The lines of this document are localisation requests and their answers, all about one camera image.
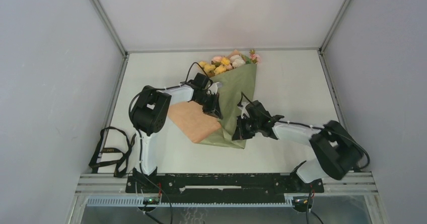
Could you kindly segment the yellow flower stem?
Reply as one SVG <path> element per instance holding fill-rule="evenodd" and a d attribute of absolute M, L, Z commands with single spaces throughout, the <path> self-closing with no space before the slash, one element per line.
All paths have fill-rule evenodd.
<path fill-rule="evenodd" d="M 231 61 L 224 56 L 215 56 L 210 62 L 200 61 L 198 64 L 209 77 L 217 76 L 233 69 Z"/>

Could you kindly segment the pink white flower stem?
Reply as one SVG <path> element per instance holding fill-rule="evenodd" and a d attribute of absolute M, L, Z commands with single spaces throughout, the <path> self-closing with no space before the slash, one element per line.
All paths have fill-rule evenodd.
<path fill-rule="evenodd" d="M 211 64 L 222 71 L 232 70 L 246 64 L 246 61 L 241 55 L 232 55 L 229 57 L 215 56 L 211 60 Z"/>

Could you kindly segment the pink rose stem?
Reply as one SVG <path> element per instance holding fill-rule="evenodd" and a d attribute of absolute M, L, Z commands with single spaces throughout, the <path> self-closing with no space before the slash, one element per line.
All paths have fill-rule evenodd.
<path fill-rule="evenodd" d="M 261 59 L 259 54 L 256 53 L 255 49 L 249 50 L 249 56 L 246 57 L 246 63 L 247 64 L 258 64 L 260 63 Z"/>

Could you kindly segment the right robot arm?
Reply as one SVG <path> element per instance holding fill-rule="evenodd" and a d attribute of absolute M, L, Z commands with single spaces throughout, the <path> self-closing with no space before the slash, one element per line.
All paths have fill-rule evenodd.
<path fill-rule="evenodd" d="M 259 101 L 240 101 L 237 106 L 241 115 L 237 116 L 233 140 L 251 139 L 260 133 L 267 138 L 290 140 L 312 148 L 315 158 L 303 161 L 291 173 L 291 185 L 298 192 L 325 177 L 341 180 L 362 158 L 370 161 L 367 151 L 337 121 L 330 120 L 317 127 L 284 121 L 282 115 L 272 116 Z"/>

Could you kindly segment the green orange wrapping paper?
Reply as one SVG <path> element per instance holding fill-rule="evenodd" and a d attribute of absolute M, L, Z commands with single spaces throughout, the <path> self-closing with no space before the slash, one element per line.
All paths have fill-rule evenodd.
<path fill-rule="evenodd" d="M 234 50 L 230 55 L 241 55 L 244 60 L 248 55 Z M 181 103 L 169 108 L 169 119 L 184 133 L 194 144 L 212 145 L 218 147 L 231 147 L 244 149 L 245 140 L 232 140 L 237 124 L 237 116 L 241 110 L 238 103 L 241 95 L 253 98 L 258 64 L 245 64 L 223 74 L 210 77 L 213 82 L 221 82 L 219 89 L 220 109 L 223 119 L 213 119 L 203 114 L 198 114 L 195 103 Z"/>

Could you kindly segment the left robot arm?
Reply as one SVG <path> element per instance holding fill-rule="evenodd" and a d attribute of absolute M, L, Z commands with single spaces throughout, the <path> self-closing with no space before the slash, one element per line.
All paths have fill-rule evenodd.
<path fill-rule="evenodd" d="M 192 80 L 185 80 L 176 86 L 155 88 L 145 86 L 129 105 L 129 119 L 139 139 L 140 154 L 136 170 L 142 175 L 138 186 L 145 192 L 157 187 L 155 147 L 157 135 L 166 123 L 169 108 L 181 103 L 195 103 L 198 114 L 213 119 L 223 119 L 220 109 L 219 89 L 222 83 L 214 83 L 209 77 L 197 73 Z"/>

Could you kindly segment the black printed ribbon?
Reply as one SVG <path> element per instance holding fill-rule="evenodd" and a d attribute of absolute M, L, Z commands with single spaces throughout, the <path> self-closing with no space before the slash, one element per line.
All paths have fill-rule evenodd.
<path fill-rule="evenodd" d="M 102 147 L 102 142 L 104 140 L 105 133 L 108 132 L 109 130 L 116 130 L 116 131 L 120 132 L 125 137 L 126 144 L 127 144 L 127 151 L 126 152 L 123 152 L 116 147 Z M 127 134 L 125 133 L 125 131 L 118 129 L 116 127 L 113 127 L 113 126 L 103 128 L 100 131 L 100 139 L 97 143 L 96 149 L 95 149 L 95 151 L 94 151 L 94 153 L 90 159 L 90 162 L 88 164 L 88 166 L 92 170 L 92 174 L 97 174 L 98 170 L 101 167 L 115 165 L 113 177 L 123 178 L 128 173 L 127 167 L 129 165 L 129 158 L 130 158 L 130 155 L 132 153 L 132 148 L 135 144 L 135 138 L 136 138 L 136 134 L 134 134 L 132 136 L 132 138 L 129 138 L 127 136 Z M 121 158 L 119 158 L 117 160 L 98 162 L 97 159 L 98 159 L 100 154 L 122 154 L 122 156 L 121 156 Z"/>

